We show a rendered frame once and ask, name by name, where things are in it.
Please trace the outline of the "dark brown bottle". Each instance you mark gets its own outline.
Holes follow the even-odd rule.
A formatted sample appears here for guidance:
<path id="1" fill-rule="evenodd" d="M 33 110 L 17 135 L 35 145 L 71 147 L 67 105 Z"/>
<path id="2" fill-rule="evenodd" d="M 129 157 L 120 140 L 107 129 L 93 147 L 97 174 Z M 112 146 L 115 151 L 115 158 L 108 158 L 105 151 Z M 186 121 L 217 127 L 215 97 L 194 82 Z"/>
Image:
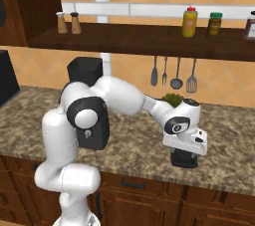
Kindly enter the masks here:
<path id="1" fill-rule="evenodd" d="M 243 36 L 247 40 L 255 39 L 255 11 L 250 12 L 250 16 L 247 19 Z"/>

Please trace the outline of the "grey hanging fork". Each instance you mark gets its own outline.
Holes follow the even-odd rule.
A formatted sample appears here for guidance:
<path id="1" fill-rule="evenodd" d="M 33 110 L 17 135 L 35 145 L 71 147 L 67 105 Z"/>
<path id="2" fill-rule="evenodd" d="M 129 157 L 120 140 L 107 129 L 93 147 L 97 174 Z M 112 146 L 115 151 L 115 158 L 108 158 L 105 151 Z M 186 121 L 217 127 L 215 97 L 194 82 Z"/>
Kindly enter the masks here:
<path id="1" fill-rule="evenodd" d="M 166 81 L 167 81 L 167 57 L 164 57 L 164 70 L 163 70 L 163 74 L 162 74 L 162 85 L 165 86 L 166 85 Z"/>

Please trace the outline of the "olive jar with green lid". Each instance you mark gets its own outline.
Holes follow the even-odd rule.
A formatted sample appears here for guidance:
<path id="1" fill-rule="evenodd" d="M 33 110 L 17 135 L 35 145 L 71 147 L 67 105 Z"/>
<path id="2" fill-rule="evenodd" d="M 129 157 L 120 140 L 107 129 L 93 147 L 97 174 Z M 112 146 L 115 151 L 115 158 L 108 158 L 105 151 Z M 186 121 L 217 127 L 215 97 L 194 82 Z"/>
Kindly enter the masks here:
<path id="1" fill-rule="evenodd" d="M 220 12 L 211 12 L 208 21 L 206 37 L 210 39 L 217 38 L 219 36 L 219 30 L 221 27 L 221 19 L 223 14 Z"/>

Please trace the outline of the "grey hanging slotted spatula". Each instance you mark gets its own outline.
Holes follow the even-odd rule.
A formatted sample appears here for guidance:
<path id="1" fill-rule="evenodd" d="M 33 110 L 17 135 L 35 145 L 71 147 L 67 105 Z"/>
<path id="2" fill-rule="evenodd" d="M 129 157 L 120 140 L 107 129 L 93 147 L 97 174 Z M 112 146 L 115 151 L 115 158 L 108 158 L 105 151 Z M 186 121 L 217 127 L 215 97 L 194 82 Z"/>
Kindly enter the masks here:
<path id="1" fill-rule="evenodd" d="M 196 60 L 193 60 L 191 76 L 186 82 L 186 91 L 190 94 L 194 94 L 197 91 L 197 79 L 194 77 Z"/>

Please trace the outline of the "black-capped wooden pepper shaker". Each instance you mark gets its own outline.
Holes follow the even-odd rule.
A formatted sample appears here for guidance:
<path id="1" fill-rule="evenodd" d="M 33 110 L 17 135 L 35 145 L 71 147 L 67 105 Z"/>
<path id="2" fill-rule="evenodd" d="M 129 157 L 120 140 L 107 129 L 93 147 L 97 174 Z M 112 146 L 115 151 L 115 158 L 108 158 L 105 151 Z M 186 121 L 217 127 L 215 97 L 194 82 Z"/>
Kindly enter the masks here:
<path id="1" fill-rule="evenodd" d="M 72 33 L 75 35 L 81 34 L 82 30 L 79 21 L 79 14 L 77 12 L 72 12 L 71 17 L 72 17 Z"/>

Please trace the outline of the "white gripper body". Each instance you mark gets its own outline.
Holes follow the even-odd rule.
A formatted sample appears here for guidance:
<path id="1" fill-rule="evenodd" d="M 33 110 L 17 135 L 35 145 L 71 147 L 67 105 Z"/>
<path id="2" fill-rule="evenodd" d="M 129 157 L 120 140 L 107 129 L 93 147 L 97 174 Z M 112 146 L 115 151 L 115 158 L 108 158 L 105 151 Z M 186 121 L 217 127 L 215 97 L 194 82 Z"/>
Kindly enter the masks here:
<path id="1" fill-rule="evenodd" d="M 162 143 L 171 150 L 180 149 L 198 155 L 205 155 L 207 153 L 207 132 L 197 131 L 193 134 L 183 132 L 173 135 L 165 133 Z"/>

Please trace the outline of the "dark wooden wall cupboard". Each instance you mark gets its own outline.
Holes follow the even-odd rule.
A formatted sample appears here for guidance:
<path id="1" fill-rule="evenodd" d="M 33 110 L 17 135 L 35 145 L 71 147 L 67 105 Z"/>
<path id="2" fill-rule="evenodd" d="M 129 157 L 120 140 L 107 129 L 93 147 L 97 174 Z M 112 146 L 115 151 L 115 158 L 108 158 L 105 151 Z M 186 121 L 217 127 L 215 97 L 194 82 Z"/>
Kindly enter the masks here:
<path id="1" fill-rule="evenodd" d="M 0 46 L 28 47 L 57 27 L 61 0 L 0 0 Z"/>

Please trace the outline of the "yellow bottle with red cap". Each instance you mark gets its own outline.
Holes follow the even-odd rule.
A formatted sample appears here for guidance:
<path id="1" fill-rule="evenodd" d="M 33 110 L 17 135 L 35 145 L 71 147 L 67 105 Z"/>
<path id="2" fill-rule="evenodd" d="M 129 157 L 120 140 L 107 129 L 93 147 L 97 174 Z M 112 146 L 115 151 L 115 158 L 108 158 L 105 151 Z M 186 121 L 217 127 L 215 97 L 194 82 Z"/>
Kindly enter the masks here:
<path id="1" fill-rule="evenodd" d="M 194 7 L 188 7 L 183 13 L 182 36 L 191 38 L 195 34 L 198 13 Z"/>

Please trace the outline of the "black box appliance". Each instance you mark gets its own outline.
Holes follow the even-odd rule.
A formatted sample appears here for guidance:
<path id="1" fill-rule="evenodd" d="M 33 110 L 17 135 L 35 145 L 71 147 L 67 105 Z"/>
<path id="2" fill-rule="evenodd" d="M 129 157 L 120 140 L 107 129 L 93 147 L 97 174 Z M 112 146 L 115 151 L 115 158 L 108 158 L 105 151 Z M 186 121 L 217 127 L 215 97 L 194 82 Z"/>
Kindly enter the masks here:
<path id="1" fill-rule="evenodd" d="M 0 50 L 0 108 L 20 92 L 20 87 L 6 50 Z"/>

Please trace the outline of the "white-capped wooden salt shaker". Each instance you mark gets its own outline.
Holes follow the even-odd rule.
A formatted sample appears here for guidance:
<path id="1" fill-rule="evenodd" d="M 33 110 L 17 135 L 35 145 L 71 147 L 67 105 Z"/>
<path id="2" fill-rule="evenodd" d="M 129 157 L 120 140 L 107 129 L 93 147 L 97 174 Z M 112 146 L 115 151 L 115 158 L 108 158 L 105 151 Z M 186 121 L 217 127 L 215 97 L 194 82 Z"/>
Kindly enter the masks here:
<path id="1" fill-rule="evenodd" d="M 67 24 L 64 19 L 64 13 L 63 12 L 57 12 L 56 13 L 58 17 L 58 33 L 59 34 L 66 34 L 68 32 Z"/>

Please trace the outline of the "wooden cupboard door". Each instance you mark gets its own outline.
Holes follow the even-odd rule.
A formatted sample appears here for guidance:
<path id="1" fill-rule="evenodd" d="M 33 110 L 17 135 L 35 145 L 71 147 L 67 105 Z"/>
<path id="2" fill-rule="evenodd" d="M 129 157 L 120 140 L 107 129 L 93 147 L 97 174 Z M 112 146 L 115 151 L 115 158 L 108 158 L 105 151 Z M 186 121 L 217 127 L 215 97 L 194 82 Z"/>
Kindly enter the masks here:
<path id="1" fill-rule="evenodd" d="M 255 226 L 255 215 L 184 203 L 179 226 Z"/>
<path id="2" fill-rule="evenodd" d="M 100 190 L 102 226 L 176 226 L 179 204 L 176 201 Z M 97 215 L 95 194 L 90 197 L 92 211 Z"/>

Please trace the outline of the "wooden cupboard run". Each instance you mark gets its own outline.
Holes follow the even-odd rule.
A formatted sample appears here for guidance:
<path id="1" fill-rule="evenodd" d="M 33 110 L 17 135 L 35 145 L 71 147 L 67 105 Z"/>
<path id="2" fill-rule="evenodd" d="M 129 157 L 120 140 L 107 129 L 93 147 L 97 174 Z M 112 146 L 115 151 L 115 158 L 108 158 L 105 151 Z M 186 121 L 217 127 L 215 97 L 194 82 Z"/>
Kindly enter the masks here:
<path id="1" fill-rule="evenodd" d="M 41 161 L 0 155 L 0 220 L 52 226 L 60 217 L 59 194 L 40 189 L 34 174 Z"/>

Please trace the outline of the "dark wooden wall shelf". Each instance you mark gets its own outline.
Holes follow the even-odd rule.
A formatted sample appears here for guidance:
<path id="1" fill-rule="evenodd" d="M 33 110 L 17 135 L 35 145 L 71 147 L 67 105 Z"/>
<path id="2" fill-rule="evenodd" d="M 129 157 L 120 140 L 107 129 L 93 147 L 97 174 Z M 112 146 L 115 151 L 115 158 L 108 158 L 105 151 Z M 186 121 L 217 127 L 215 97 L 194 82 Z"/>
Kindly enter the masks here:
<path id="1" fill-rule="evenodd" d="M 241 29 L 222 28 L 208 39 L 198 27 L 184 38 L 177 26 L 83 23 L 82 33 L 60 34 L 53 28 L 29 42 L 31 48 L 255 62 L 255 40 Z"/>

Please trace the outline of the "green leafy plant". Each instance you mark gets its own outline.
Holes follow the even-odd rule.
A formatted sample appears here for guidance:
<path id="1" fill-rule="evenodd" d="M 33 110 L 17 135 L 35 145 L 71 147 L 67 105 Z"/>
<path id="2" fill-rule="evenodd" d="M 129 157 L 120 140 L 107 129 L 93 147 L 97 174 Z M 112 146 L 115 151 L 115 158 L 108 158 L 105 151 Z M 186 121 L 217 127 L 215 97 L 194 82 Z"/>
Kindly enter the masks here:
<path id="1" fill-rule="evenodd" d="M 169 103 L 172 107 L 178 107 L 183 101 L 183 96 L 179 94 L 166 94 L 161 98 L 163 101 Z"/>

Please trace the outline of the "grey hanging ladle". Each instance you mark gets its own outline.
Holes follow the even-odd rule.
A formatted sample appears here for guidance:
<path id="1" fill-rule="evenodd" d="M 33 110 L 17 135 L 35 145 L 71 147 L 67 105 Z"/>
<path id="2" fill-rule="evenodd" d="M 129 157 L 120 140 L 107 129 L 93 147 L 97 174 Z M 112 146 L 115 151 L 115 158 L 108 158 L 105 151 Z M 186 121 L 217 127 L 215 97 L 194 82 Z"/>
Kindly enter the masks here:
<path id="1" fill-rule="evenodd" d="M 178 77 L 179 69 L 176 69 L 176 73 L 175 78 L 170 81 L 170 86 L 175 90 L 179 90 L 183 86 L 183 81 Z"/>

